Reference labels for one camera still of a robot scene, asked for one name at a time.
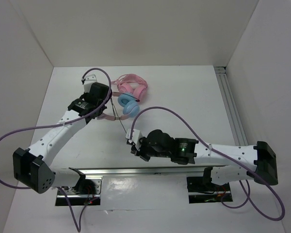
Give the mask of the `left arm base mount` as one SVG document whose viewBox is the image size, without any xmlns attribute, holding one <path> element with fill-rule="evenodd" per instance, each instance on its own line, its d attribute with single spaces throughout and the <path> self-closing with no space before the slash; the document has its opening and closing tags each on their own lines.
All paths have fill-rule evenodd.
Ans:
<svg viewBox="0 0 291 233">
<path fill-rule="evenodd" d="M 52 187 L 57 191 L 56 206 L 67 206 L 68 198 L 72 206 L 99 206 L 101 202 L 102 176 L 86 174 L 76 168 L 61 168 L 53 171 L 55 180 Z"/>
</svg>

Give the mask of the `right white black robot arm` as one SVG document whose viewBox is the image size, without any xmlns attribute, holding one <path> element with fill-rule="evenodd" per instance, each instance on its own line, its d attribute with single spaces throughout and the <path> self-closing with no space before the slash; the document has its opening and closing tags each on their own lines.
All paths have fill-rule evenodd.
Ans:
<svg viewBox="0 0 291 233">
<path fill-rule="evenodd" d="M 169 158 L 178 165 L 208 164 L 202 178 L 206 190 L 241 180 L 278 184 L 276 154 L 263 141 L 253 146 L 202 144 L 196 139 L 172 138 L 159 129 L 146 137 L 140 130 L 129 129 L 126 139 L 131 153 L 146 162 L 152 157 L 160 157 Z"/>
</svg>

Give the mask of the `pink blue cat-ear headphones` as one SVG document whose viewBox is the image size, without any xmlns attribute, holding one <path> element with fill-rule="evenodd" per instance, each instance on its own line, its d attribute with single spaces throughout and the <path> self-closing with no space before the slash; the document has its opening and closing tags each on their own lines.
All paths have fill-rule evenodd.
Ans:
<svg viewBox="0 0 291 233">
<path fill-rule="evenodd" d="M 116 121 L 116 120 L 126 120 L 128 118 L 134 118 L 138 115 L 140 111 L 140 106 L 138 104 L 139 99 L 134 97 L 131 93 L 120 93 L 120 92 L 113 92 L 112 97 L 118 97 L 118 103 L 120 106 L 123 107 L 122 115 L 121 116 L 112 116 L 102 113 L 98 116 L 98 120 L 109 120 L 109 121 Z"/>
</svg>

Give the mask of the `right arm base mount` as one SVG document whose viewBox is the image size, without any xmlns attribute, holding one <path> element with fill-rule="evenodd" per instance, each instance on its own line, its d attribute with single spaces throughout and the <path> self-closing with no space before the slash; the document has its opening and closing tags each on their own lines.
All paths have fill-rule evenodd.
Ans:
<svg viewBox="0 0 291 233">
<path fill-rule="evenodd" d="M 186 173 L 189 204 L 233 202 L 229 183 L 223 185 L 204 182 L 203 167 L 190 167 Z"/>
</svg>

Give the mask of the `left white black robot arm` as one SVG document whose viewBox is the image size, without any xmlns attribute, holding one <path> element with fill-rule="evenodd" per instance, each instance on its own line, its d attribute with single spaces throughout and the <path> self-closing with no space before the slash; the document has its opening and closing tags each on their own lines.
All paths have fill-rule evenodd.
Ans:
<svg viewBox="0 0 291 233">
<path fill-rule="evenodd" d="M 85 174 L 71 167 L 51 170 L 50 165 L 78 131 L 103 113 L 110 97 L 111 91 L 107 85 L 91 83 L 88 90 L 71 102 L 58 127 L 52 128 L 27 149 L 15 150 L 14 177 L 39 194 L 52 187 L 69 187 L 76 194 L 82 193 L 89 184 Z"/>
</svg>

